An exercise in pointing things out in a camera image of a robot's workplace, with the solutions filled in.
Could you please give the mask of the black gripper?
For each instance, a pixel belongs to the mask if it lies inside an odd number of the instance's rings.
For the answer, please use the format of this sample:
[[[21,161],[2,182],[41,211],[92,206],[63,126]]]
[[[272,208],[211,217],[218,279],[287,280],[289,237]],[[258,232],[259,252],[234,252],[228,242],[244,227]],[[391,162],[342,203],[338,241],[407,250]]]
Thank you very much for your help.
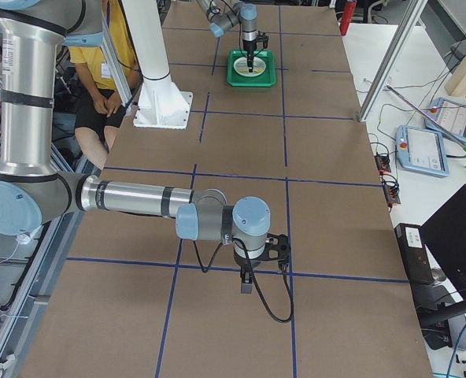
[[[253,290],[253,269],[261,264],[261,260],[256,258],[247,258],[234,252],[234,260],[240,268],[241,288],[240,292],[244,295],[249,295]]]
[[[253,53],[257,49],[257,40],[242,39],[242,49],[246,52],[248,72],[253,72]]]

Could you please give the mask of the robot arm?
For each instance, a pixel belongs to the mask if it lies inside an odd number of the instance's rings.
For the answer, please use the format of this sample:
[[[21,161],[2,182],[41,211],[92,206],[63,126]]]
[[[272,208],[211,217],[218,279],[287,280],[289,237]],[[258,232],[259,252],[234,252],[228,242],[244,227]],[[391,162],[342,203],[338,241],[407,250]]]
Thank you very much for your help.
[[[216,38],[222,37],[237,25],[240,26],[242,46],[246,52],[246,65],[253,72],[254,52],[257,49],[260,32],[257,29],[257,8],[252,3],[238,1],[234,5],[225,2],[222,11],[214,1],[197,0],[209,22],[209,29]]]
[[[0,233],[18,235],[62,214],[103,209],[172,218],[181,239],[232,245],[243,292],[259,288],[254,268],[274,250],[270,209],[257,197],[233,206],[223,193],[56,170],[50,163],[54,68],[60,45],[98,46],[124,105],[132,93],[98,1],[0,1],[2,151]]]

